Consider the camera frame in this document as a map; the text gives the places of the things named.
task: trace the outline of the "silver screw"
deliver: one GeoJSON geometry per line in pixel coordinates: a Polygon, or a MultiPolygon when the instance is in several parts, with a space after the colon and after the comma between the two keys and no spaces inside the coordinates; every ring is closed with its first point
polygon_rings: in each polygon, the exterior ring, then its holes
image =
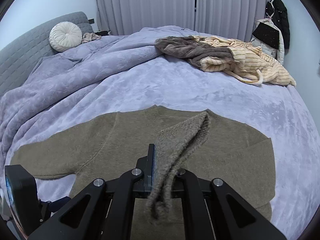
{"type": "Polygon", "coordinates": [[[183,174],[185,174],[185,173],[186,173],[186,170],[183,169],[183,168],[180,168],[180,169],[178,169],[177,175],[178,175],[178,176],[181,176],[181,175],[183,175],[183,174]]]}
{"type": "Polygon", "coordinates": [[[140,170],[140,169],[133,169],[133,170],[131,171],[131,173],[132,173],[133,175],[135,175],[135,176],[138,176],[138,175],[141,174],[141,170],[140,170]]]}
{"type": "Polygon", "coordinates": [[[223,180],[222,179],[214,179],[213,184],[216,185],[217,187],[220,187],[223,184],[223,180]]]}
{"type": "Polygon", "coordinates": [[[96,187],[100,187],[102,184],[103,184],[102,179],[95,179],[93,182],[93,185],[95,185],[96,187]]]}

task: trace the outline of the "black jacket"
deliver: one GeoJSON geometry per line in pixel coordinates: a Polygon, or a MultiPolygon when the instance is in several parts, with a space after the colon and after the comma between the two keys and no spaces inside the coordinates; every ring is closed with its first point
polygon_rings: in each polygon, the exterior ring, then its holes
{"type": "MultiPolygon", "coordinates": [[[[282,33],[284,48],[288,49],[290,44],[290,30],[287,8],[284,6],[282,0],[274,0],[273,7],[275,8],[275,14],[272,17],[272,21],[275,26],[277,26],[282,33]]],[[[273,14],[273,8],[270,2],[266,5],[266,15],[273,14]]]]}

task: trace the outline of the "gray curtain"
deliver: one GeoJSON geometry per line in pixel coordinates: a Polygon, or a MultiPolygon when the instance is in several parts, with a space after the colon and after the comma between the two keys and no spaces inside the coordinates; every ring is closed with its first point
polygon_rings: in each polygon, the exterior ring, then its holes
{"type": "Polygon", "coordinates": [[[143,27],[194,28],[195,0],[97,0],[99,30],[129,35],[143,27]]]}
{"type": "Polygon", "coordinates": [[[197,0],[195,30],[250,41],[255,19],[265,18],[269,0],[197,0]]]}

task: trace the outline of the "gray headboard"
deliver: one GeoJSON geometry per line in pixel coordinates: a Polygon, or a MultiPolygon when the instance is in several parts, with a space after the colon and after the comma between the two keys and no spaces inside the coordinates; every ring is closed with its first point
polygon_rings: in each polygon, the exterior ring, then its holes
{"type": "Polygon", "coordinates": [[[21,86],[41,57],[58,52],[49,44],[49,33],[59,22],[72,22],[83,33],[93,33],[87,16],[75,12],[45,22],[16,38],[0,51],[0,98],[7,91],[21,86]]]}

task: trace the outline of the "wall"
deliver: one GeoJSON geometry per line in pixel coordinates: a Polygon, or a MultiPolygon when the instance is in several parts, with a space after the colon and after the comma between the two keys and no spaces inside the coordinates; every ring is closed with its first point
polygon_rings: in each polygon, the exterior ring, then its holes
{"type": "Polygon", "coordinates": [[[297,91],[320,133],[320,32],[300,0],[282,0],[288,10],[290,48],[284,67],[297,82],[297,91]]]}
{"type": "MultiPolygon", "coordinates": [[[[96,22],[96,0],[15,0],[0,22],[0,50],[39,24],[77,11],[96,22]]],[[[98,31],[96,23],[92,28],[98,31]]]]}

